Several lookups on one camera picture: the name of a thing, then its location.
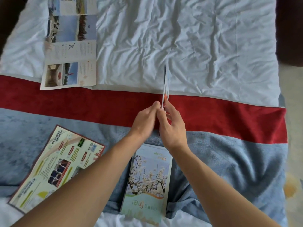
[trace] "magnolia tree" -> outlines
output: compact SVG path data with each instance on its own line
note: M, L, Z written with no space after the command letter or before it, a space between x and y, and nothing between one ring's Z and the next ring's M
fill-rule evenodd
M152 170L146 169L146 160L136 155L134 164L131 169L130 177L127 185L128 194L151 193L157 197L164 197L167 175L165 168L157 168Z

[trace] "red stripe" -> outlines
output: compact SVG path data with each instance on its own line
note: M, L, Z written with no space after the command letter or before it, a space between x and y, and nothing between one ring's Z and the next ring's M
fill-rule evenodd
M162 96L85 88L40 90L40 84L0 76L0 107L68 119L128 126ZM206 131L256 143L287 143L286 109L208 97L171 95L188 131Z

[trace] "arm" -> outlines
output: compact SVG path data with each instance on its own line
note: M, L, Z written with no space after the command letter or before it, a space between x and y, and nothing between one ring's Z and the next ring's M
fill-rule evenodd
M127 136L13 226L94 226L127 163L153 131L158 108L156 101L140 111Z
M165 111L158 109L161 139L191 184L214 227L279 225L225 182L188 148L185 124L169 101Z

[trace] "person's left hand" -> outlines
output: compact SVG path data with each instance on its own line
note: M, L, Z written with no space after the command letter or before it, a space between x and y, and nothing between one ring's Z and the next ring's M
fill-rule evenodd
M159 101L153 103L152 106L140 111L134 120L129 135L137 136L142 143L150 137L154 123L156 121L157 109L161 107Z

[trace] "hand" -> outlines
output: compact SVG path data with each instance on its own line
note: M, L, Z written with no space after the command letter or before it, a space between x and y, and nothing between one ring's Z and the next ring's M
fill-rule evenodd
M154 129L157 109L160 107L160 102L156 101L152 106L140 111L134 119L129 135L135 135L142 143L148 139Z
M170 153L175 150L189 149L186 140L185 123L180 112L168 100L165 100L165 105L165 109L170 115L166 114L163 109L157 110L157 117L160 122L160 137L163 145ZM168 123L167 118L172 121L171 125Z

